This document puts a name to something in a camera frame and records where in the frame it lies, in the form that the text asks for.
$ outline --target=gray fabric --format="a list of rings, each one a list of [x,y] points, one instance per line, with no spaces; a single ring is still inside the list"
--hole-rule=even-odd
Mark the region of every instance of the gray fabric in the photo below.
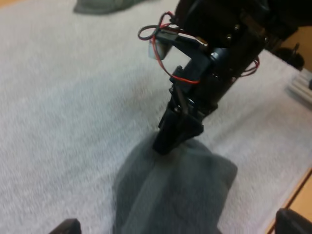
[[[194,139],[160,156],[154,139],[136,146],[117,175],[114,233],[218,233],[237,167]]]
[[[141,1],[144,0],[77,0],[74,12],[102,15],[127,9]]]
[[[45,234],[77,217],[84,234],[111,231],[112,184],[156,126],[170,82],[137,30],[177,0],[103,17],[75,0],[0,8],[0,233]],[[238,167],[219,220],[225,233],[264,233],[312,162],[312,113],[285,89],[297,71],[264,51],[204,121],[198,139]],[[173,71],[187,58],[174,48]]]

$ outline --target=gray sock in background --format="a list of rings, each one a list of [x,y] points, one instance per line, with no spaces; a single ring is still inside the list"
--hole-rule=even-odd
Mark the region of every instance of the gray sock in background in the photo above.
[[[78,0],[74,12],[90,15],[104,15],[124,10],[144,0]]]
[[[137,145],[117,175],[114,233],[219,233],[237,167],[194,139],[160,156],[155,137]]]

